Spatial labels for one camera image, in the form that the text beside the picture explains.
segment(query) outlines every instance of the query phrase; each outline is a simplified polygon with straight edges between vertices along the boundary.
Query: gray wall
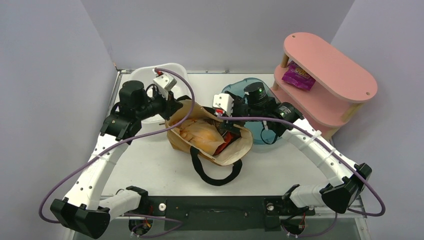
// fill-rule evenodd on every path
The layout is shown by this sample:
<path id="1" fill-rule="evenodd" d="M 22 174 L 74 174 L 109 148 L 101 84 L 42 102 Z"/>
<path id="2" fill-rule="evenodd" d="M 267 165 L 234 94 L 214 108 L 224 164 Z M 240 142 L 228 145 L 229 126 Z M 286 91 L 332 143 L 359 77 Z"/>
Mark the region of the gray wall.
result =
<path id="1" fill-rule="evenodd" d="M 378 82 L 374 99 L 335 135 L 339 150 L 373 168 L 387 205 L 368 219 L 373 239 L 423 239 L 424 1 L 356 0 L 332 44 Z M 366 209 L 380 206 L 365 190 Z"/>
<path id="2" fill-rule="evenodd" d="M 61 239 L 38 206 L 88 160 L 115 68 L 79 0 L 10 0 L 0 3 L 0 73 L 0 238 Z"/>
<path id="3" fill-rule="evenodd" d="M 121 69 L 179 63 L 188 70 L 273 73 L 283 41 L 331 41 L 354 0 L 82 0 Z"/>

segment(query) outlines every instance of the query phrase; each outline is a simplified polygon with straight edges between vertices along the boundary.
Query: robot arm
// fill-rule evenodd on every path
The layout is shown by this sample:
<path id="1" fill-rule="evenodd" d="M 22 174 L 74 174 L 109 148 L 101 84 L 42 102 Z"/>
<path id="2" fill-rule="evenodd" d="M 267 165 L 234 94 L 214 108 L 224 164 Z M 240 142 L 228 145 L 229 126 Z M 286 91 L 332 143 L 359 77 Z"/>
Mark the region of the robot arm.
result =
<path id="1" fill-rule="evenodd" d="M 306 206 L 327 206 L 337 213 L 345 213 L 352 202 L 364 189 L 364 184 L 332 153 L 339 155 L 349 166 L 368 179 L 372 172 L 371 168 L 363 163 L 358 165 L 351 159 L 343 156 L 322 136 L 319 130 L 315 130 L 303 115 L 290 103 L 278 104 L 273 97 L 266 94 L 264 85 L 255 82 L 245 87 L 243 98 L 226 91 L 216 94 L 213 98 L 213 108 L 217 115 L 230 117 L 267 117 L 288 121 L 312 135 L 309 137 L 303 132 L 278 122 L 263 122 L 264 128 L 274 131 L 278 137 L 282 137 L 296 146 L 308 157 L 328 179 L 317 185 L 293 186 L 285 195 L 285 200 L 297 208 Z M 315 139 L 323 142 L 331 152 L 328 152 Z"/>
<path id="2" fill-rule="evenodd" d="M 119 102 L 106 117 L 91 158 L 116 143 L 135 136 L 142 128 L 141 121 L 160 114 L 169 119 L 183 105 L 174 99 L 171 88 L 176 80 L 167 73 L 157 72 L 153 97 L 148 97 L 140 81 L 128 81 L 119 91 Z M 117 195 L 100 201 L 102 191 L 118 159 L 131 142 L 121 144 L 99 156 L 85 168 L 63 199 L 55 199 L 50 210 L 65 227 L 91 238 L 99 238 L 109 222 L 124 213 L 143 208 L 148 192 L 129 186 Z"/>

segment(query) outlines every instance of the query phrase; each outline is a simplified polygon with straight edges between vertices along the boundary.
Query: wooden dowel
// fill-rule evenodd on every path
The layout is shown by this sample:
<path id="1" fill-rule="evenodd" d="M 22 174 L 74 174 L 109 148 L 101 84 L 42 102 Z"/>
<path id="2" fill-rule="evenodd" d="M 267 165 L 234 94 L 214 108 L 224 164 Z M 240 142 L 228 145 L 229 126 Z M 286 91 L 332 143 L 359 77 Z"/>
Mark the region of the wooden dowel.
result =
<path id="1" fill-rule="evenodd" d="M 283 68 L 283 69 L 285 69 L 285 68 L 287 68 L 287 63 L 289 62 L 289 56 L 287 56 L 285 53 L 284 53 L 284 56 L 282 56 L 282 62 L 281 62 L 281 64 L 280 64 L 280 66 Z"/>
<path id="2" fill-rule="evenodd" d="M 333 128 L 333 129 L 331 129 L 331 130 L 328 130 L 322 137 L 325 139 L 325 140 L 327 140 L 327 141 L 329 141 L 330 140 L 330 138 L 338 131 L 340 129 L 340 127 L 335 127 L 335 128 Z"/>
<path id="3" fill-rule="evenodd" d="M 278 86 L 278 83 L 276 81 L 274 81 L 274 84 L 272 85 L 271 89 L 276 91 L 276 90 L 278 90 L 279 87 L 280 86 Z"/>
<path id="4" fill-rule="evenodd" d="M 352 103 L 349 109 L 347 109 L 347 111 L 341 116 L 341 120 L 343 122 L 349 121 L 349 119 L 351 119 L 351 117 L 353 117 L 353 115 L 355 115 L 363 105 L 363 103 Z"/>

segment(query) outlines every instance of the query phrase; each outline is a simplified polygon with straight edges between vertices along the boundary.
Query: black joint housing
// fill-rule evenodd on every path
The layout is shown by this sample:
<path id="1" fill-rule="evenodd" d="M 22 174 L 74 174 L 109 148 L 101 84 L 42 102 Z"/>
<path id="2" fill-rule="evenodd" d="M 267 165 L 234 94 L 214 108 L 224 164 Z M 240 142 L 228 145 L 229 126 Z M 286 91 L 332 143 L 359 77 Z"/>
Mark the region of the black joint housing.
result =
<path id="1" fill-rule="evenodd" d="M 86 210 L 84 206 L 74 206 L 60 199 L 53 200 L 50 211 L 62 226 L 93 239 L 103 235 L 111 220 L 109 208 Z"/>
<path id="2" fill-rule="evenodd" d="M 168 93 L 168 100 L 155 91 L 149 97 L 142 82 L 127 81 L 119 90 L 119 102 L 110 110 L 100 134 L 112 135 L 117 141 L 134 137 L 142 129 L 142 120 L 159 114 L 168 120 L 183 104 L 174 99 L 172 91 Z"/>
<path id="3" fill-rule="evenodd" d="M 365 180 L 371 176 L 372 169 L 366 163 L 355 165 L 356 172 L 359 173 Z M 322 200 L 333 211 L 339 214 L 344 214 L 354 200 L 364 190 L 364 183 L 355 175 L 350 178 L 344 177 L 344 183 L 339 186 L 331 186 L 328 184 L 321 189 Z"/>
<path id="4" fill-rule="evenodd" d="M 126 188 L 126 190 L 134 191 L 141 196 L 140 204 L 136 209 L 133 210 L 133 212 L 148 213 L 150 207 L 149 192 L 136 186 L 129 186 Z"/>

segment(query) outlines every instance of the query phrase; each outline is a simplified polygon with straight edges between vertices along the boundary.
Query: white table surface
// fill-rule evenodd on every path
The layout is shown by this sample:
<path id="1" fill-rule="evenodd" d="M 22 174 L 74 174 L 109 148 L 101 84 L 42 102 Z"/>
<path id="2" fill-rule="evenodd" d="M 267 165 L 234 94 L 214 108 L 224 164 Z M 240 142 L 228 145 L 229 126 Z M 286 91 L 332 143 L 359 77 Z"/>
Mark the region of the white table surface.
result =
<path id="1" fill-rule="evenodd" d="M 197 103 L 211 106 L 214 94 L 245 78 L 261 79 L 272 86 L 272 74 L 189 74 Z M 124 74 L 122 83 L 130 80 Z M 144 127 L 138 134 L 151 132 Z M 201 159 L 210 177 L 221 179 L 230 174 L 232 166 L 216 166 Z M 297 148 L 284 139 L 274 145 L 253 145 L 242 158 L 243 167 L 232 182 L 224 186 L 205 183 L 195 172 L 189 154 L 174 150 L 166 133 L 134 140 L 119 159 L 103 196 L 111 196 L 118 189 L 136 186 L 150 196 L 262 196 L 282 195 L 292 185 L 310 185 L 326 181 L 324 175 Z"/>

